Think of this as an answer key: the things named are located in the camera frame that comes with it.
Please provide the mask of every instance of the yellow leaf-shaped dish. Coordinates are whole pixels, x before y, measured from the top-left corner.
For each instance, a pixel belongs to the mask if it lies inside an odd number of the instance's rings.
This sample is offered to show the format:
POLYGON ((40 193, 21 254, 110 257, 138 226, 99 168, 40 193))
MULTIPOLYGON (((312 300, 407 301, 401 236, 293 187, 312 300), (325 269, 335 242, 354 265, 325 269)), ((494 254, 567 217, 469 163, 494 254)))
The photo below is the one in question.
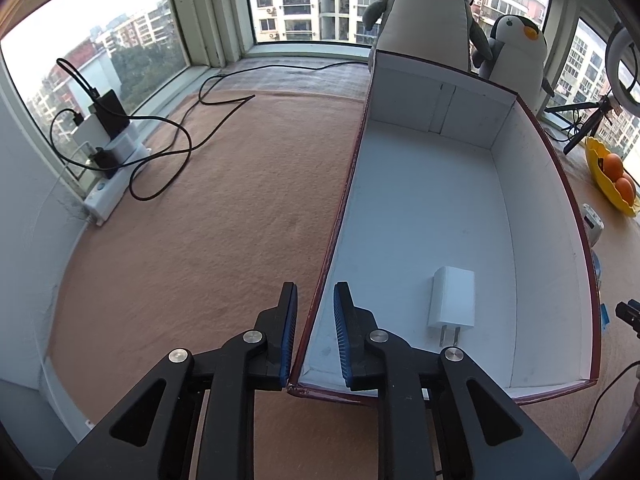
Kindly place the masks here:
POLYGON ((609 199, 609 201, 625 215, 631 217, 636 216, 640 212, 640 200, 638 200, 638 197, 636 196, 634 206, 631 207, 622 199, 622 196, 616 189, 615 184, 609 180, 607 175, 602 173, 602 170, 598 166, 598 159, 606 157, 611 152, 603 143, 593 137, 587 137, 585 143, 587 163, 591 170, 591 174, 593 175, 593 179, 596 181, 596 184, 598 184, 600 190, 609 199))

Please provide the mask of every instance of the orange beak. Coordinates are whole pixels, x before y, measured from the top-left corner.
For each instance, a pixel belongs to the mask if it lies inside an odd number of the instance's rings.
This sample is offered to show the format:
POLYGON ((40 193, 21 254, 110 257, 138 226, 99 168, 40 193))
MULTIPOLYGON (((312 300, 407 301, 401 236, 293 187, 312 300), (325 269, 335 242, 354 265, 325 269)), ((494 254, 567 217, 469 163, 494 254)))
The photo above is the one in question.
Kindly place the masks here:
POLYGON ((529 38, 531 41, 536 41, 538 39, 539 33, 533 27, 525 27, 524 35, 529 38))

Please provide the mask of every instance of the triangular cutout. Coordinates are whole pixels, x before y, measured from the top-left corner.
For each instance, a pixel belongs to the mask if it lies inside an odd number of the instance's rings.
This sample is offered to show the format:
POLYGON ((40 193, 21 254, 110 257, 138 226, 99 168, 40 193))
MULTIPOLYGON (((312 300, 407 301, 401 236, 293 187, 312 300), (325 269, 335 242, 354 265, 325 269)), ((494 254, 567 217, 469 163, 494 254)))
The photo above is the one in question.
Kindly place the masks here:
POLYGON ((522 436, 522 428, 477 381, 467 381, 466 387, 476 409, 484 440, 489 446, 498 446, 522 436))
POLYGON ((149 438, 165 386, 166 381, 158 379, 111 427, 109 434, 134 446, 144 446, 149 438))

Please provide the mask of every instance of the white power strip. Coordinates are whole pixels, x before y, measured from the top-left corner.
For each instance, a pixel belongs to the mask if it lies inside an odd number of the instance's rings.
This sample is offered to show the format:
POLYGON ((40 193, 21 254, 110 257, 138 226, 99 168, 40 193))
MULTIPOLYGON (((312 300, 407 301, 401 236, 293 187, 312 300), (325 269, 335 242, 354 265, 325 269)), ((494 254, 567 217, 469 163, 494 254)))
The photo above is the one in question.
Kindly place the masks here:
MULTIPOLYGON (((136 146, 133 154, 127 159, 127 162, 140 160, 151 154, 151 149, 141 144, 136 146)), ((102 178, 84 199, 84 206, 89 213, 95 218, 98 225, 104 224, 113 210, 120 202, 129 186, 131 173, 135 170, 137 164, 132 164, 126 168, 122 168, 116 172, 111 178, 102 178)))

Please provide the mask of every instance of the large penguin plush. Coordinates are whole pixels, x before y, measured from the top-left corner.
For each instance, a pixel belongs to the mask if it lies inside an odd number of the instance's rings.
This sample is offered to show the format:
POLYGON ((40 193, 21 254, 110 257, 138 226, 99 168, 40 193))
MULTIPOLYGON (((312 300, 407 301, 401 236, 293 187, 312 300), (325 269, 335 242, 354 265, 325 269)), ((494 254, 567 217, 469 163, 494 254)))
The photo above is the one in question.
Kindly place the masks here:
POLYGON ((487 59, 492 58, 487 38, 475 22, 473 0, 378 0, 367 7, 362 22, 371 30, 382 17, 376 48, 471 69, 469 41, 487 59))
POLYGON ((489 47, 491 58, 486 58, 480 51, 472 56, 474 66, 480 69, 480 77, 516 91, 527 106, 537 112, 540 89, 554 95, 549 81, 543 76, 544 34, 529 18, 508 14, 495 22, 489 47))

